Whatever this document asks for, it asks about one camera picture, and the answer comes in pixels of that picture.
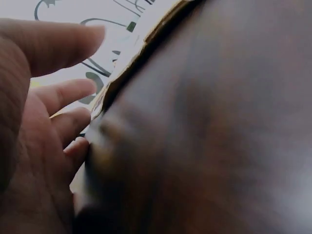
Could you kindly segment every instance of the printed design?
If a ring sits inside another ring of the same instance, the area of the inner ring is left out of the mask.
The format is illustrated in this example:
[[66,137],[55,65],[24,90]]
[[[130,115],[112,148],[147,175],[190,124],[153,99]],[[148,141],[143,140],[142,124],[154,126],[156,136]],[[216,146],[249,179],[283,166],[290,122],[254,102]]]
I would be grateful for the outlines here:
[[[34,18],[35,20],[40,20],[39,14],[40,9],[46,5],[46,7],[50,8],[50,5],[57,5],[57,2],[61,0],[40,0],[35,7],[34,11]],[[122,44],[130,37],[130,33],[133,32],[137,20],[140,18],[141,14],[145,11],[146,7],[152,5],[155,0],[111,0],[112,4],[116,4],[120,7],[120,14],[128,14],[127,12],[131,12],[134,15],[134,19],[128,22],[116,22],[110,19],[100,19],[100,18],[90,18],[85,19],[80,24],[88,25],[96,22],[104,22],[105,24],[112,24],[120,29],[124,29],[124,36],[119,40],[119,45],[114,44],[112,45],[112,51],[108,54],[103,54],[103,59],[110,61],[110,63],[101,64],[100,62],[96,61],[95,58],[88,58],[86,61],[82,62],[81,64],[90,69],[89,72],[85,73],[85,77],[88,79],[92,79],[97,84],[97,92],[95,95],[90,95],[85,97],[78,102],[85,105],[91,105],[93,101],[95,101],[97,95],[100,91],[104,88],[104,83],[109,81],[109,77],[114,70],[116,63],[120,54],[122,53]]]

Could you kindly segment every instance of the brown leather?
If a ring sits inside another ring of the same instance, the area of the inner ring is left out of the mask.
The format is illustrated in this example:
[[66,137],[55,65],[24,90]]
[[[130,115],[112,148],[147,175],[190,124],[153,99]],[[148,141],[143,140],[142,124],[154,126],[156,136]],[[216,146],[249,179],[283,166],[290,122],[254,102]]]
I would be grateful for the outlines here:
[[311,11],[205,1],[168,36],[93,123],[106,233],[312,233]]

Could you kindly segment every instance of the skin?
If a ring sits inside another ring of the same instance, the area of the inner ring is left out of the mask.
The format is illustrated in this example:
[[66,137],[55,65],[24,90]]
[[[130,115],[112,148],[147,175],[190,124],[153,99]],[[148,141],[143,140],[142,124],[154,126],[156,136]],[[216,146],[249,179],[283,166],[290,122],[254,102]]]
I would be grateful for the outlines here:
[[50,118],[96,91],[88,79],[29,90],[30,78],[73,66],[99,48],[102,27],[0,20],[0,233],[71,233],[71,183],[89,143],[84,108]]

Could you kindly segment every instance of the printed drawing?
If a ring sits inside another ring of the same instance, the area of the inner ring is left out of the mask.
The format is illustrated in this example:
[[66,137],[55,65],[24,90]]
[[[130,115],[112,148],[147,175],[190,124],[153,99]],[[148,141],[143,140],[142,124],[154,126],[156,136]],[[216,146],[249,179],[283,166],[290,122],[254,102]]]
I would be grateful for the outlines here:
[[[61,0],[40,0],[35,7],[35,11],[34,11],[35,20],[40,20],[39,12],[40,12],[41,7],[44,7],[45,5],[48,8],[50,7],[50,5],[55,6],[57,5],[57,1],[61,1]],[[137,16],[137,19],[139,19],[141,14],[144,13],[146,7],[148,7],[149,5],[152,5],[155,0],[132,0],[132,1],[131,0],[110,0],[110,1],[112,1],[112,4],[117,4],[120,7],[119,14],[125,14],[124,11],[131,12],[132,14]],[[100,19],[100,18],[85,19],[82,22],[80,22],[80,24],[87,25],[95,21],[103,21],[105,23],[113,24],[116,27],[124,28],[125,32],[128,32],[128,33],[133,32],[137,24],[136,20],[120,23],[120,22],[116,22],[113,20]],[[116,62],[118,61],[118,57],[120,56],[121,53],[122,53],[121,49],[112,48],[112,51],[110,54],[105,54],[103,56],[109,57],[109,60],[111,61],[111,65],[114,68],[116,65]],[[86,61],[82,62],[81,64],[83,64],[84,66],[90,69],[90,72],[86,72],[85,77],[88,79],[92,79],[97,84],[97,92],[95,95],[91,95],[91,96],[88,96],[79,100],[80,103],[89,105],[104,87],[104,83],[101,77],[109,78],[112,71],[108,68],[105,69],[104,66],[101,65],[98,61],[95,61],[94,58],[88,58]]]

